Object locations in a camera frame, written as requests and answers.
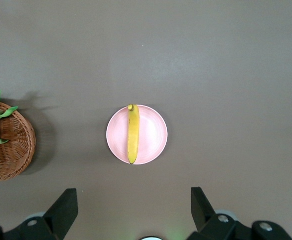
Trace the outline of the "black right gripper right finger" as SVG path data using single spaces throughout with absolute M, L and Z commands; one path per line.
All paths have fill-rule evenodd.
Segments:
M 235 220 L 225 213 L 216 213 L 202 188 L 191 188 L 191 214 L 196 226 L 188 240 L 233 240 Z

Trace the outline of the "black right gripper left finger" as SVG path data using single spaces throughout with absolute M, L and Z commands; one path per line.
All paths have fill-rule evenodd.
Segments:
M 62 240 L 78 215 L 77 191 L 66 189 L 42 215 L 21 224 L 23 240 Z

